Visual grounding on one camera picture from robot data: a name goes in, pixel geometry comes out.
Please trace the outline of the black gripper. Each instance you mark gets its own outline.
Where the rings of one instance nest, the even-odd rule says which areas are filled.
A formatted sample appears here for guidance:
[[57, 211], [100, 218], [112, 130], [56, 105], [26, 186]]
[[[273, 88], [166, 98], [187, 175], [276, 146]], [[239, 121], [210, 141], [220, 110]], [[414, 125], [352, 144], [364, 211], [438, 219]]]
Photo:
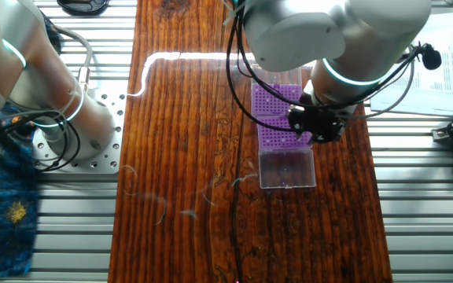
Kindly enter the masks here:
[[298, 143], [326, 144], [341, 138], [345, 121], [335, 116], [334, 112], [291, 105], [286, 113], [291, 130], [295, 131]]

